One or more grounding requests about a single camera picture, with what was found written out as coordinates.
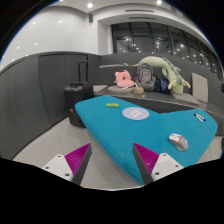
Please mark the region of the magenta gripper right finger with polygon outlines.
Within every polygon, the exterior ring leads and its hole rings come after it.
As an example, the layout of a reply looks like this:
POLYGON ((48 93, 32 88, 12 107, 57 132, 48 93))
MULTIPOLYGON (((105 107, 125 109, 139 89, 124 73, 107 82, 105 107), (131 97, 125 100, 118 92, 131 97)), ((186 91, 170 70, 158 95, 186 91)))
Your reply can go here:
POLYGON ((167 153, 157 154, 137 143, 133 144, 132 153, 145 185, 183 168, 182 165, 167 153))

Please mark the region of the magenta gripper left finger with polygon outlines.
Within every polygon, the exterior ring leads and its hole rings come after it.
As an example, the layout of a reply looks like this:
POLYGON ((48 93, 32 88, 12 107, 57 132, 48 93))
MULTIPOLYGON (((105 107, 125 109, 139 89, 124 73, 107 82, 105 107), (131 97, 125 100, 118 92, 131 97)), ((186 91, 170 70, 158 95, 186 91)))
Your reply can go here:
POLYGON ((80 185, 91 154, 91 144, 86 144, 67 155, 57 154, 42 169, 80 185))

